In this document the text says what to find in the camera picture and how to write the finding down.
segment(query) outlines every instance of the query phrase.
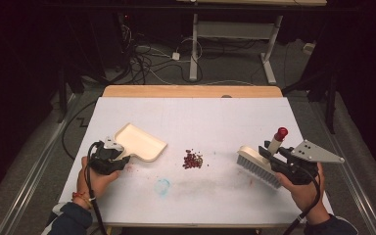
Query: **wooden edge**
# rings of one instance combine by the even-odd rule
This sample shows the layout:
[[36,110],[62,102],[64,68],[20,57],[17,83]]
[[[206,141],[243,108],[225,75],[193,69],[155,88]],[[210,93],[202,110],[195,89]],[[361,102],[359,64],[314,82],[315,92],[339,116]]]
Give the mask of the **wooden edge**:
[[277,86],[111,85],[103,97],[143,98],[279,98]]

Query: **wrist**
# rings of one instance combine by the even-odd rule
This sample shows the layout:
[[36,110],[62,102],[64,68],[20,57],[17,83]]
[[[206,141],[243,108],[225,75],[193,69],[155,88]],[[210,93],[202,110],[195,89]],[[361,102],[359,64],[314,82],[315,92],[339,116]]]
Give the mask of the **wrist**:
[[308,224],[316,225],[327,221],[330,217],[323,204],[318,204],[306,215],[306,220]]
[[87,192],[72,193],[71,201],[86,210],[91,210],[93,208],[91,205],[89,194]]

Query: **white brush bristles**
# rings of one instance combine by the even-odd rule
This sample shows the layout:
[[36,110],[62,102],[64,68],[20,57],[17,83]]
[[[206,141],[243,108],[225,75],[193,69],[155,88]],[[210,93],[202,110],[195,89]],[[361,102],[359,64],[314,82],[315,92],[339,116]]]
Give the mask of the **white brush bristles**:
[[259,152],[248,146],[242,146],[237,153],[239,154],[238,165],[251,171],[270,186],[276,189],[280,188],[281,185],[274,175],[274,171],[271,170],[270,162],[262,157]]

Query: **dark background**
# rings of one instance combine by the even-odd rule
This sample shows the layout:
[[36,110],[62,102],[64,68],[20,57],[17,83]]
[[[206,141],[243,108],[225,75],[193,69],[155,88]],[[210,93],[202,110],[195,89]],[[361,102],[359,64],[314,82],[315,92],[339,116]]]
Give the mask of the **dark background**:
[[[306,42],[317,40],[302,79],[311,78],[327,66],[333,68],[338,91],[376,160],[376,1],[328,4],[337,7],[361,4],[363,8],[359,17],[332,20],[304,15],[285,17],[278,42],[286,44],[297,38]],[[113,16],[76,13],[66,17],[64,13],[41,8],[36,1],[0,0],[0,181],[30,133],[51,112],[50,100],[58,89],[60,67],[65,69],[73,91],[79,92],[81,74],[103,82],[105,68],[125,63]],[[224,18],[261,20],[240,15]],[[191,20],[190,14],[176,13],[133,13],[127,19],[132,31],[175,45],[182,35],[191,32]],[[324,75],[302,89],[324,94],[329,82],[330,75]]]

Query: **red beans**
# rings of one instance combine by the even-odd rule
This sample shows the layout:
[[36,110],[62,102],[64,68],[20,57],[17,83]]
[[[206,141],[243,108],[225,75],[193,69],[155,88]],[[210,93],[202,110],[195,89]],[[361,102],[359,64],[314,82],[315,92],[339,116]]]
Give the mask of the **red beans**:
[[192,154],[191,150],[186,150],[185,152],[187,153],[187,156],[184,158],[184,164],[182,167],[186,169],[194,167],[201,168],[203,165],[203,156],[197,153]]

